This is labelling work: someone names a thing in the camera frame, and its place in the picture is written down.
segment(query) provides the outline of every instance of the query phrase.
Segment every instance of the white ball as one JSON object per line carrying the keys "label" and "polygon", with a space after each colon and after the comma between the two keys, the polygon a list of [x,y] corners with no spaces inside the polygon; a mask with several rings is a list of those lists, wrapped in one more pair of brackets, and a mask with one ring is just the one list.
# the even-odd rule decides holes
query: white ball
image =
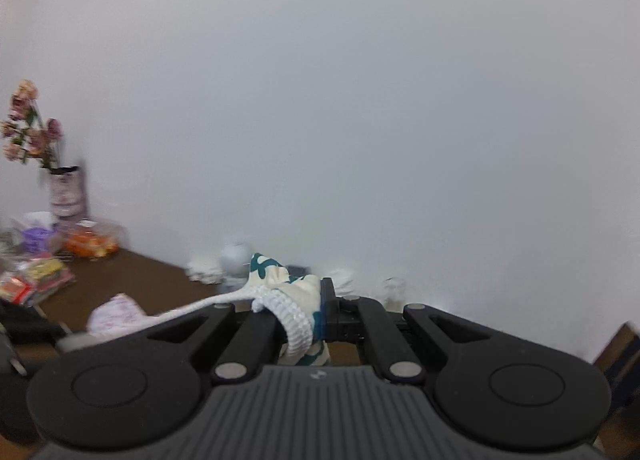
{"label": "white ball", "polygon": [[248,278],[254,250],[248,244],[234,244],[222,249],[219,262],[227,276]]}

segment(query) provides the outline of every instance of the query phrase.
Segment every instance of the gray ribbed panel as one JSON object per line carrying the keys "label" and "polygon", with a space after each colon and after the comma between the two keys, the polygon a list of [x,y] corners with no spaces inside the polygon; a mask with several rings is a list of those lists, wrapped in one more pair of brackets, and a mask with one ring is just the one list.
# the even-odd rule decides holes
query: gray ribbed panel
{"label": "gray ribbed panel", "polygon": [[199,414],[161,441],[93,454],[49,444],[33,460],[602,460],[588,445],[523,455],[479,445],[440,420],[417,388],[370,366],[266,366],[215,389]]}

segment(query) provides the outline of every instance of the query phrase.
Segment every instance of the white wall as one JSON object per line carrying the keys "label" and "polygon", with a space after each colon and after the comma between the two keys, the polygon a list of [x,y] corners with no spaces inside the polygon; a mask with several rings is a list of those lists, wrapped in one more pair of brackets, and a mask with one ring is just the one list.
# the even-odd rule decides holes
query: white wall
{"label": "white wall", "polygon": [[[94,214],[593,358],[640,319],[640,0],[0,0]],[[0,209],[46,208],[0,162]]]}

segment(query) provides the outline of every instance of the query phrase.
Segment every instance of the clear plastic container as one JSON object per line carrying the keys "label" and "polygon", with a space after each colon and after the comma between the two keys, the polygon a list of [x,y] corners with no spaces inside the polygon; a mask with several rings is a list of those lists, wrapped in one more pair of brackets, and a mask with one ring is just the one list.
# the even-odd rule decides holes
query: clear plastic container
{"label": "clear plastic container", "polygon": [[97,260],[116,252],[122,243],[121,225],[104,219],[82,219],[66,228],[65,249],[78,257]]}

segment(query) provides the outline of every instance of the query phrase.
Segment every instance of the vase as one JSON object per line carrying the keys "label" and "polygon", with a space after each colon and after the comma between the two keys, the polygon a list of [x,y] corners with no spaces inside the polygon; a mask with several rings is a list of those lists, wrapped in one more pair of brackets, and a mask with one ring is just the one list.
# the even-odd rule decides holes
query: vase
{"label": "vase", "polygon": [[54,167],[49,171],[51,212],[59,219],[81,217],[84,212],[84,189],[80,167]]}

